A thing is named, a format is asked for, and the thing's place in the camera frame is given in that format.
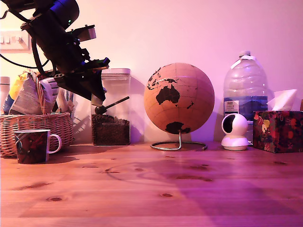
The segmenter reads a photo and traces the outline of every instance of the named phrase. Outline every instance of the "floral tissue box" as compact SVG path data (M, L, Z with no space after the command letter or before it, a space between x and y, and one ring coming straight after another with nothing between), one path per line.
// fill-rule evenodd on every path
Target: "floral tissue box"
M253 147L273 153L303 152L303 112L256 111Z

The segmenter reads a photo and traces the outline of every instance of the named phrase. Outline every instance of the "light switch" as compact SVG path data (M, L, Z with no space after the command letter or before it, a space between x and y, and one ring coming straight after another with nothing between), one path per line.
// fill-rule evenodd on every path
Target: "light switch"
M9 44L10 43L10 37L9 36L4 37L4 41L5 41L6 44Z
M30 50L30 36L27 31L1 31L1 35L2 51Z

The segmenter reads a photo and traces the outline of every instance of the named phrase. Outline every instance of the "metal globe stand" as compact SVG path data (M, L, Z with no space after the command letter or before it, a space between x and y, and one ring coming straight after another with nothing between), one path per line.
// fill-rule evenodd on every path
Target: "metal globe stand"
M179 147L178 148L161 148L161 147L156 147L157 145L162 145L162 144L171 144L171 143L178 143L179 142ZM191 144L198 144L202 145L202 150L207 149L207 145L204 143L200 142L193 142L193 141L184 141L182 142L181 139L181 132L179 131L179 141L166 141L166 142L156 142L151 144L151 147L157 150L168 150L168 151L174 151L174 150L180 150L182 148L182 143L191 143Z

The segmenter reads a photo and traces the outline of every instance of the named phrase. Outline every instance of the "mug handle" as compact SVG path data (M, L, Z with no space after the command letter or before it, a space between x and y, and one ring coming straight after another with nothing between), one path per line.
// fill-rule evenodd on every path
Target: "mug handle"
M62 140L61 140L60 136L58 136L58 135L56 135L56 134L51 134L49 137L52 137L52 136L55 136L55 137L58 139L58 141L59 141L59 147L58 147L56 150L54 150L54 151L48 151L48 152L47 152L48 154L56 153L56 152L59 151L59 150L61 149L61 147L62 147Z

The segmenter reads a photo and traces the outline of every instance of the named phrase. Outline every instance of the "security camera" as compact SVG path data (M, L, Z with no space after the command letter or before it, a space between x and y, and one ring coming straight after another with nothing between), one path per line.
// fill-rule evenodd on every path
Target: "security camera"
M224 136L221 145L227 150L245 150L249 144L244 134L247 131L248 123L246 118L238 113L231 113L225 116L221 124Z

